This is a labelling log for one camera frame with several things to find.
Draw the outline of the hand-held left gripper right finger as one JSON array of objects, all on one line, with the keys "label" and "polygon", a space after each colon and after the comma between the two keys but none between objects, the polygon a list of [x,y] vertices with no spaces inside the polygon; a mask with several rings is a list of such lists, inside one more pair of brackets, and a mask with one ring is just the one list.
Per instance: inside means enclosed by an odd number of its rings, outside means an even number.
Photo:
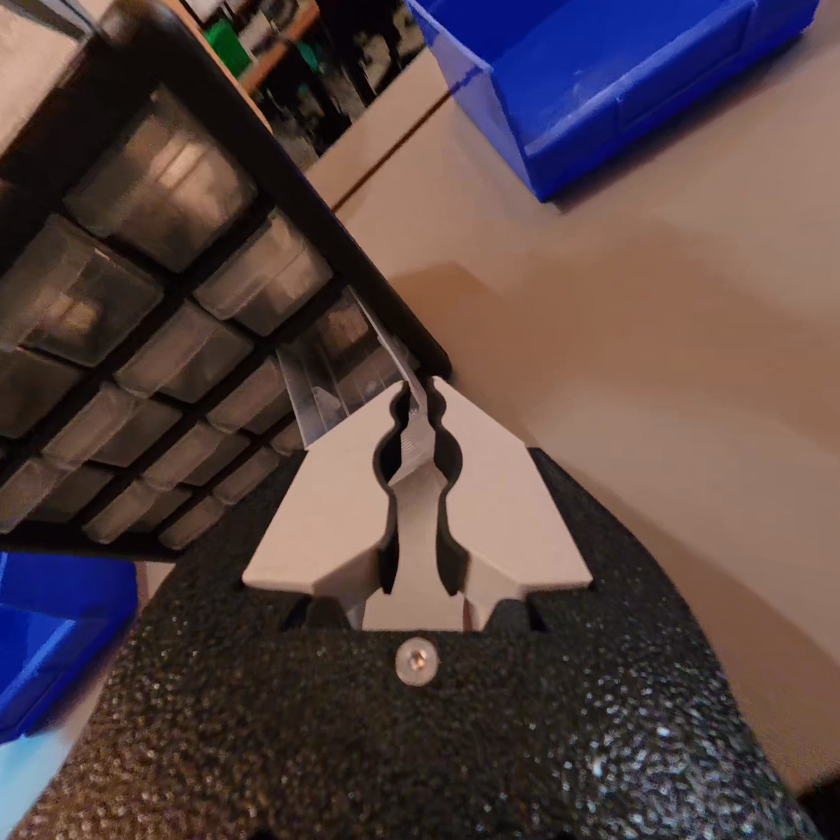
[{"label": "hand-held left gripper right finger", "polygon": [[437,504],[438,576],[462,594],[467,627],[481,631],[501,602],[593,582],[528,447],[435,376],[426,383]]}]

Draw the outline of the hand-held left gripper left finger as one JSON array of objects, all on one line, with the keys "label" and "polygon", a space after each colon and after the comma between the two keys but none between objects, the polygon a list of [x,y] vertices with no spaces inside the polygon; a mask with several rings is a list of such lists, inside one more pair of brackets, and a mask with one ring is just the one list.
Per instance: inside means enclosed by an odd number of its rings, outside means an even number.
[{"label": "hand-held left gripper left finger", "polygon": [[308,447],[242,574],[246,587],[332,599],[362,629],[367,601],[396,575],[390,481],[410,403],[410,385],[399,381]]}]

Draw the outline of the clear plastic drawer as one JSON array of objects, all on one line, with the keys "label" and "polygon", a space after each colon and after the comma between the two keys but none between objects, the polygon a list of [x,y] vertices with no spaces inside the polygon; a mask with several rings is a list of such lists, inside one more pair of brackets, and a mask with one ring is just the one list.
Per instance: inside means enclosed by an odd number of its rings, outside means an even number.
[{"label": "clear plastic drawer", "polygon": [[434,444],[425,397],[419,395],[420,364],[352,287],[301,335],[282,344],[277,355],[305,449],[389,386],[409,382],[402,463],[393,481],[431,459]]}]

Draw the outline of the blue plastic storage bin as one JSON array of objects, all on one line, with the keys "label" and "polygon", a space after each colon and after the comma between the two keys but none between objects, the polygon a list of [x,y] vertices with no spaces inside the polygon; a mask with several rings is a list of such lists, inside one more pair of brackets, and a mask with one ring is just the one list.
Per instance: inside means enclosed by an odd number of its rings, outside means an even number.
[{"label": "blue plastic storage bin", "polygon": [[463,113],[541,202],[798,38],[819,5],[406,4]]},{"label": "blue plastic storage bin", "polygon": [[1,743],[51,717],[138,606],[130,561],[3,551]]}]

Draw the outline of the black drawer organizer cabinet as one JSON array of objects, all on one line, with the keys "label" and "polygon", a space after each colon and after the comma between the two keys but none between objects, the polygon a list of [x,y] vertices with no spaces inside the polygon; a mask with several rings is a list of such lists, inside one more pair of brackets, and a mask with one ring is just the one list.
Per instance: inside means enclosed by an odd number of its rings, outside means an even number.
[{"label": "black drawer organizer cabinet", "polygon": [[[65,191],[65,179],[100,159],[159,88],[204,126],[259,186],[269,207],[286,214],[385,329],[404,342],[420,374],[450,375],[446,352],[167,2],[115,2],[99,20],[90,20],[75,2],[2,2],[2,273],[48,213],[49,199]],[[254,544],[305,450],[180,553],[163,553],[158,542],[140,538],[121,548],[34,548],[2,541],[2,552],[171,561],[195,543],[235,530],[229,519],[245,523],[239,530],[243,537],[234,537],[234,543]]]}]

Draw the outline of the array of translucent drawers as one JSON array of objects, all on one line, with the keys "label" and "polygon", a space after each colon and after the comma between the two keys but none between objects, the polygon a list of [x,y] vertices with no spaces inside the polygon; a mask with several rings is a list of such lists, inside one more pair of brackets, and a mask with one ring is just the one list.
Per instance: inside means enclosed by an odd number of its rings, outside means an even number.
[{"label": "array of translucent drawers", "polygon": [[159,88],[2,273],[2,541],[180,553],[418,363]]}]

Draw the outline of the green box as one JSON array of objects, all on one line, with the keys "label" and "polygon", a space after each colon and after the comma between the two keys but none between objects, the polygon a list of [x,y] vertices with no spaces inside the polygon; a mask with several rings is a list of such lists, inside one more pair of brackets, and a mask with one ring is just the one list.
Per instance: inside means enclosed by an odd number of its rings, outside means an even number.
[{"label": "green box", "polygon": [[213,52],[234,78],[240,78],[251,67],[253,58],[240,43],[230,20],[224,16],[203,31]]}]

